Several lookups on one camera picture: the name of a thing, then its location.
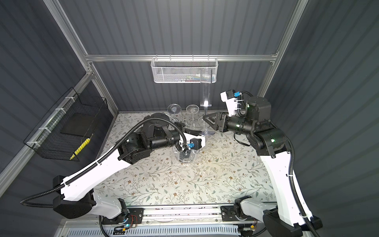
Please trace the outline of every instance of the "table surface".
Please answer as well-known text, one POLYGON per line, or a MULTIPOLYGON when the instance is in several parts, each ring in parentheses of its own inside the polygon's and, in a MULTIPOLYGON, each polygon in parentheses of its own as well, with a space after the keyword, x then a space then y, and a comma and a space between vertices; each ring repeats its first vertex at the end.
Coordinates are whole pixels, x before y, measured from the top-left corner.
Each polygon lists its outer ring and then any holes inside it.
MULTIPOLYGON (((103 152, 151 114, 118 114, 103 152)), ((247 141, 245 136, 236 137, 247 141)), ((238 144, 231 132, 209 136, 195 162, 182 164, 172 156, 172 148, 159 149, 113 174, 94 190, 105 196, 123 198, 128 206, 228 203, 246 195, 257 201, 276 201, 260 157, 251 146, 238 144)))

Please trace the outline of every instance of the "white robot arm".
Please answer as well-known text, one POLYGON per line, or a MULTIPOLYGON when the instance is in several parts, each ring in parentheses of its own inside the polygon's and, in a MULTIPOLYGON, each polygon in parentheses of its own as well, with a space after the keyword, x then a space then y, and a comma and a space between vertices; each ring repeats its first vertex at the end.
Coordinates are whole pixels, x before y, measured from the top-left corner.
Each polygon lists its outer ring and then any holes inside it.
POLYGON ((201 131, 186 129, 183 123, 172 123, 163 113, 147 116, 117 141, 105 155, 75 174, 55 177, 53 189, 27 197, 21 204, 50 207, 66 218, 77 218, 92 213, 108 219, 120 218, 122 222, 128 212, 124 201, 94 193, 93 188, 117 171, 149 157, 156 149, 175 146, 183 157, 190 155, 192 150, 199 150, 205 146, 205 137, 200 133, 201 131), (60 195, 54 199, 53 205, 29 202, 55 191, 60 195))
POLYGON ((251 96, 246 102, 245 113, 242 114, 238 111, 238 104, 242 104, 240 95, 234 90, 221 93, 229 114, 217 112, 206 115, 203 119, 214 130, 246 135, 267 169, 277 206, 246 196, 235 200, 234 214, 240 219, 251 216, 264 222, 273 237, 302 236, 302 231, 307 230, 318 236, 315 229, 322 227, 321 219, 312 215, 304 201, 293 171, 293 146, 271 122, 271 104, 263 97, 251 96))

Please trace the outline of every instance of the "yellow brush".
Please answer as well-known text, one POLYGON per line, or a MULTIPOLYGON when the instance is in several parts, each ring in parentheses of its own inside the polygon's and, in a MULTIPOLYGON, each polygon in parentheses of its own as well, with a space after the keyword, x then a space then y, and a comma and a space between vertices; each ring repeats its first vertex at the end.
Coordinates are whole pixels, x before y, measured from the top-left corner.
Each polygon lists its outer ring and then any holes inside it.
POLYGON ((79 154, 79 152, 89 143, 89 141, 91 141, 90 138, 87 138, 81 145, 80 147, 75 151, 75 155, 79 154))

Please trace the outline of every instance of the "aluminum frame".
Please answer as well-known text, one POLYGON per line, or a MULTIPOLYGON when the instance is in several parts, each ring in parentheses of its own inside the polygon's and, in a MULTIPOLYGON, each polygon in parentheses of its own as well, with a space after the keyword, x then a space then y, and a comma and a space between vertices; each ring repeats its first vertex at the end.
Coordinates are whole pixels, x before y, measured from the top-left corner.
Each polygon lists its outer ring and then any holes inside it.
POLYGON ((305 10, 307 3, 308 3, 308 0, 298 0, 296 7, 292 13, 291 19, 284 32, 283 38, 280 41, 280 44, 277 50, 276 60, 268 68, 267 74, 263 80, 261 87, 259 88, 259 92, 257 96, 264 97, 266 95, 268 87, 270 86, 270 83, 275 76, 276 70, 279 67, 279 64, 283 58, 283 55, 288 47, 288 44, 299 23, 299 20, 305 10))
POLYGON ((208 61, 218 60, 219 62, 274 62, 275 55, 87 55, 85 58, 89 62, 151 62, 151 59, 158 58, 160 61, 208 61))
MULTIPOLYGON (((142 226, 162 225, 199 225, 199 224, 249 224, 253 221, 222 221, 221 206, 227 204, 190 204, 190 205, 158 205, 130 206, 128 208, 144 208, 142 226)), ((100 227, 99 218, 95 215, 84 215, 71 219, 62 219, 54 237, 66 236, 70 228, 100 227)))
POLYGON ((91 69, 95 73, 96 77, 93 79, 94 85, 96 86, 100 96, 106 98, 110 112, 113 114, 113 116, 117 116, 118 108, 116 106, 116 103, 107 90, 95 66, 87 61, 86 55, 88 53, 80 41, 79 36, 77 35, 66 13, 64 12, 61 4, 59 3, 59 0, 44 0, 44 3, 47 6, 47 9, 50 11, 51 15, 54 17, 67 41, 71 45, 84 69, 91 69))
MULTIPOLYGON (((94 77, 91 70, 89 70, 76 84, 73 90, 68 93, 66 98, 62 100, 62 102, 56 107, 57 109, 64 107, 64 105, 73 97, 76 93, 81 93, 88 83, 94 77)), ((45 122, 41 125, 41 127, 46 127, 48 123, 56 116, 59 110, 55 109, 53 113, 45 120, 45 122)), ((28 142, 35 141, 42 133, 42 129, 38 129, 34 135, 30 138, 28 142)), ((21 170, 25 167, 31 157, 35 154, 34 150, 24 145, 21 150, 17 153, 17 155, 11 160, 11 162, 5 167, 5 169, 0 174, 0 197, 5 193, 10 184, 15 180, 17 175, 21 172, 21 170)))
POLYGON ((111 122, 111 125, 109 125, 108 131, 106 132, 105 139, 104 139, 103 143, 102 143, 101 146, 100 146, 100 150, 99 150, 99 152, 97 153, 96 159, 99 158, 99 157, 101 156, 101 154, 103 153, 103 150, 104 150, 104 147, 105 147, 106 140, 108 139, 108 136, 109 136, 109 134, 110 134, 111 131, 112 131, 112 128, 113 128, 113 125, 114 125, 114 122, 116 121, 116 119, 117 119, 117 116, 114 116, 114 117, 113 117, 113 120, 112 120, 112 122, 111 122))

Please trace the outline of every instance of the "clear plastic tube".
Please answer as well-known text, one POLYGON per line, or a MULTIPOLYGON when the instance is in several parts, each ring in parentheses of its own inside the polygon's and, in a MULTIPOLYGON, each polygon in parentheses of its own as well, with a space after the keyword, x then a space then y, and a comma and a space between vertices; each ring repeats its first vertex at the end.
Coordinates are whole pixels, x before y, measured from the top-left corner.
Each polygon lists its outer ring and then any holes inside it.
MULTIPOLYGON (((203 92, 203 98, 200 101, 200 106, 204 107, 204 115, 207 115, 208 107, 212 106, 212 101, 210 97, 210 87, 212 85, 212 69, 202 68, 200 70, 200 87, 203 92)), ((203 135, 210 136, 215 132, 208 130, 208 124, 204 122, 203 135)))

